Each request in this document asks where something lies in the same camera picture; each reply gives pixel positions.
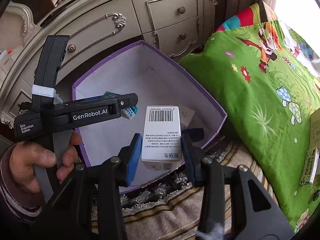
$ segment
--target bright window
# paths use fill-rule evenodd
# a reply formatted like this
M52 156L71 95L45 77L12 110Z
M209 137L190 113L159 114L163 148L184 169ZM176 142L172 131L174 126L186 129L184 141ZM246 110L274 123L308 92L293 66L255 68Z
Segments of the bright window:
M315 0L277 0L275 13L320 55L320 8Z

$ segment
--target sleeve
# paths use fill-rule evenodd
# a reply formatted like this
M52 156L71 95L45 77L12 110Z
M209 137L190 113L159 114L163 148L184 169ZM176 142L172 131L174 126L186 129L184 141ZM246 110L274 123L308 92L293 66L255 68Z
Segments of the sleeve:
M11 145L0 159L0 197L2 197L0 203L5 205L1 208L9 210L17 220L32 223L40 214L44 199L42 193L28 193L14 182L9 160L15 146Z

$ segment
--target purple flower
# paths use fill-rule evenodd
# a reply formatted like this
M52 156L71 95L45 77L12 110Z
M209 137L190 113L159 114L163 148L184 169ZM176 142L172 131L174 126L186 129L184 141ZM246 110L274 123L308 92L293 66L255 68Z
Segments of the purple flower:
M226 55L228 55L229 57L231 57L231 58L235 58L235 55L233 55L233 53L232 52L230 52L230 51L225 51L224 52L224 54L226 54Z

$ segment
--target white grass print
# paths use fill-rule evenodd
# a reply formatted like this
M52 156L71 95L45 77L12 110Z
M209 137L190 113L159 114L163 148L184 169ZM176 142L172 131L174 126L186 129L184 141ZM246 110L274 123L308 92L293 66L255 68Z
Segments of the white grass print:
M266 106L264 106L264 112L261 109L261 106L258 103L258 107L254 105L256 108L256 113L251 110L252 116L256 121L255 123L258 123L262 127L263 136L266 137L267 143L268 143L268 136L273 133L276 135L275 131L268 125L272 119L272 116L268 119L268 112Z

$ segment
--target gray handle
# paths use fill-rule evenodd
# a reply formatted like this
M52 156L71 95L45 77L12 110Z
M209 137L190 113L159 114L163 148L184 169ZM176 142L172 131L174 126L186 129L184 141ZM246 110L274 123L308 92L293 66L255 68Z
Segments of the gray handle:
M52 134L54 154L57 157L57 168L62 166L61 157L68 149L73 130L66 130ZM44 201L47 203L53 195L53 190L48 178L47 170L39 165L33 165L35 177L38 179Z

